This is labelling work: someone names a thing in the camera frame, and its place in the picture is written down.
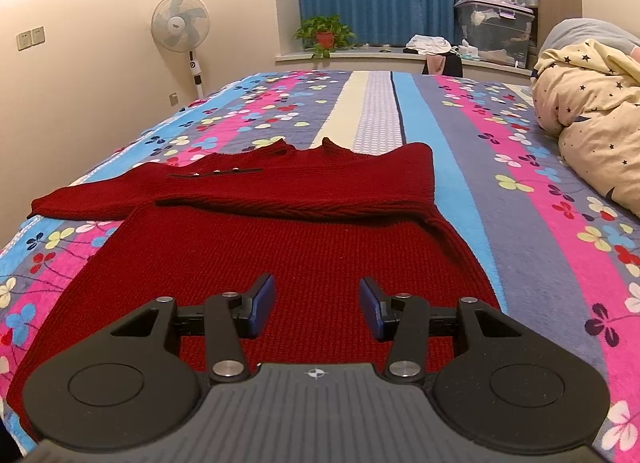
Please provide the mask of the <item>colourful floral bed sheet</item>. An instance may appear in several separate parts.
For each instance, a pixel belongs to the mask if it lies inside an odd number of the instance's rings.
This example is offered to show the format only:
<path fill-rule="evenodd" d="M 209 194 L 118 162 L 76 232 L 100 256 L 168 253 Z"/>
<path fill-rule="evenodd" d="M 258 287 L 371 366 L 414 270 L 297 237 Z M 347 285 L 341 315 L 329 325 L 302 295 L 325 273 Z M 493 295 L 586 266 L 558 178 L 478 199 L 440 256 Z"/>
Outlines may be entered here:
<path fill-rule="evenodd" d="M 639 223 L 565 164 L 524 86 L 399 72 L 258 73 L 155 124 L 88 171 L 186 165 L 285 140 L 378 154 L 434 153 L 436 203 L 469 244 L 503 311 L 596 367 L 611 410 L 597 439 L 639 457 Z"/>

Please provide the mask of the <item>white clothes pile on sill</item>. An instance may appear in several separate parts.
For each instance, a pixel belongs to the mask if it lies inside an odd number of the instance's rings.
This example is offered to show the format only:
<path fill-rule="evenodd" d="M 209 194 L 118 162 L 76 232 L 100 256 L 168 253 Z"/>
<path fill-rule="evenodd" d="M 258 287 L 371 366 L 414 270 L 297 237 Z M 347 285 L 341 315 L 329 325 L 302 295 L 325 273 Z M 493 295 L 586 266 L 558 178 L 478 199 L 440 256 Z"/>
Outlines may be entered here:
<path fill-rule="evenodd" d="M 414 34 L 405 45 L 405 49 L 418 55 L 445 55 L 452 49 L 451 44 L 442 36 L 427 36 Z"/>

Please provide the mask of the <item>clear plastic storage bin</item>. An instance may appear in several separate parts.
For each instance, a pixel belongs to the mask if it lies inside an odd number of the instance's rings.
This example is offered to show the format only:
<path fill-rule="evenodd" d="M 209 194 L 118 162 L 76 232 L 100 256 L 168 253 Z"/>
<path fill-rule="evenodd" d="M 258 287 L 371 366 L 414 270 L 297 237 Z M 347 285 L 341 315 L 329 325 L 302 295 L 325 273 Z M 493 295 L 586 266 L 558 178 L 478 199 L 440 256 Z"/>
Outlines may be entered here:
<path fill-rule="evenodd" d="M 513 0 L 457 0 L 462 41 L 480 60 L 524 69 L 535 14 Z"/>

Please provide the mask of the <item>tissue box on sill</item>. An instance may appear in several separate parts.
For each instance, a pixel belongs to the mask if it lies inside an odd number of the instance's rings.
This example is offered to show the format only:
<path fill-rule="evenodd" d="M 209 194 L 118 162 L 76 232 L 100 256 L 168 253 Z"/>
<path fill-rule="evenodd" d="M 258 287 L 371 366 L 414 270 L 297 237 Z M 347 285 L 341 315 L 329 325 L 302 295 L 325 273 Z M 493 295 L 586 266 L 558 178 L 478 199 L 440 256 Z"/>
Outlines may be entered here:
<path fill-rule="evenodd" d="M 460 57 L 464 60 L 480 59 L 480 52 L 478 51 L 478 48 L 475 46 L 472 46 L 465 40 L 463 40 L 462 43 L 458 46 L 458 53 Z"/>

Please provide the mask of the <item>cream star pattern duvet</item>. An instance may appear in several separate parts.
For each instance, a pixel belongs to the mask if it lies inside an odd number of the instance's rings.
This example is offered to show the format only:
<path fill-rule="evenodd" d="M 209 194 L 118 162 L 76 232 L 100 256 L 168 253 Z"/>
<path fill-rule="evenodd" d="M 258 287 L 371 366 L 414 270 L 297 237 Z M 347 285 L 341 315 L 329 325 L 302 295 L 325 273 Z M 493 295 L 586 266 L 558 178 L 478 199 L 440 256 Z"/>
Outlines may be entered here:
<path fill-rule="evenodd" d="M 639 62 L 593 38 L 547 48 L 533 70 L 539 126 L 598 194 L 639 213 Z"/>

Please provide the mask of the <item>grey pillow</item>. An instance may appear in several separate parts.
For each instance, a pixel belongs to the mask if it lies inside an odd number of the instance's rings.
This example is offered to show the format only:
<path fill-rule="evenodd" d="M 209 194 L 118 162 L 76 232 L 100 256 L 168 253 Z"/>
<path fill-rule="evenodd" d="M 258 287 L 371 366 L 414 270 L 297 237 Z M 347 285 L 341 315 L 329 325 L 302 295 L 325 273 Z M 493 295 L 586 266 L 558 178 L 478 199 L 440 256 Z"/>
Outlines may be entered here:
<path fill-rule="evenodd" d="M 593 18 L 568 18 L 556 24 L 544 42 L 538 46 L 538 53 L 546 49 L 561 49 L 580 44 L 592 38 L 599 43 L 618 49 L 620 52 L 639 59 L 639 38 L 617 27 L 616 24 Z"/>

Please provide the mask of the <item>green potted plant red pot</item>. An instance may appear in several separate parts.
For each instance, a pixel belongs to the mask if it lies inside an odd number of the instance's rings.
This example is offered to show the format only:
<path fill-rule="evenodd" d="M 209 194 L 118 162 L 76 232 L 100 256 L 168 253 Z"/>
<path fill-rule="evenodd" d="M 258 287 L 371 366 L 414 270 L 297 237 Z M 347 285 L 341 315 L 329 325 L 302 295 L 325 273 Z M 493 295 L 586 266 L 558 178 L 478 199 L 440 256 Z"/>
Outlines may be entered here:
<path fill-rule="evenodd" d="M 351 49 L 356 35 L 339 15 L 313 16 L 305 19 L 294 33 L 303 48 L 311 51 L 312 59 L 329 59 L 332 52 Z"/>

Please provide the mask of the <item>dark chair with pink cloth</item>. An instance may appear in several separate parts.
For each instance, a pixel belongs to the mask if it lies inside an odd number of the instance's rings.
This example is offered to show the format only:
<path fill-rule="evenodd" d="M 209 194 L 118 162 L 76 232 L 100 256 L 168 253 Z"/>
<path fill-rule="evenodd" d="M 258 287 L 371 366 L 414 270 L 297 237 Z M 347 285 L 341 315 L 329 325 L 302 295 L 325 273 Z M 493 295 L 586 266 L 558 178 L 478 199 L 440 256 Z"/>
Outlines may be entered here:
<path fill-rule="evenodd" d="M 462 59 L 455 53 L 427 55 L 422 73 L 462 78 Z"/>

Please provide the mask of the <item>white standing fan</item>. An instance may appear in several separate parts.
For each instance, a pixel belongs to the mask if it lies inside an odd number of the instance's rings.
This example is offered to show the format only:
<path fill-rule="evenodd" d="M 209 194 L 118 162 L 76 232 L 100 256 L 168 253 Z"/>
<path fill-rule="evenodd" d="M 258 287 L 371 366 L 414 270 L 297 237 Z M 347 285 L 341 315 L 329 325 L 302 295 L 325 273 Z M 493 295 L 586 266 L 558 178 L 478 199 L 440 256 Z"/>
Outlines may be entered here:
<path fill-rule="evenodd" d="M 161 0 L 152 13 L 151 34 L 156 45 L 186 54 L 198 99 L 204 99 L 202 68 L 196 50 L 210 30 L 209 13 L 202 0 Z"/>

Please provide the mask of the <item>red knitted sweater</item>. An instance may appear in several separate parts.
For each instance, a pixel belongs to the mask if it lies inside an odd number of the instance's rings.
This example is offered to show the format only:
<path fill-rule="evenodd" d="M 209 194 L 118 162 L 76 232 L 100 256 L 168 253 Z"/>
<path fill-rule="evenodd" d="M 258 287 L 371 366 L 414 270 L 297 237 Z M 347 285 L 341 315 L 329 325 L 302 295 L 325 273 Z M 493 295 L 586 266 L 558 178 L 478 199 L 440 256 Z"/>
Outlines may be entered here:
<path fill-rule="evenodd" d="M 146 163 L 32 202 L 57 220 L 113 220 L 113 235 L 40 325 L 8 391 L 24 409 L 30 373 L 152 299 L 181 306 L 273 276 L 265 330 L 243 345 L 250 363 L 382 365 L 360 313 L 359 282 L 439 307 L 472 296 L 495 304 L 486 273 L 436 208 L 432 151 L 409 144 L 369 156 L 323 142 L 286 142 L 192 164 Z"/>

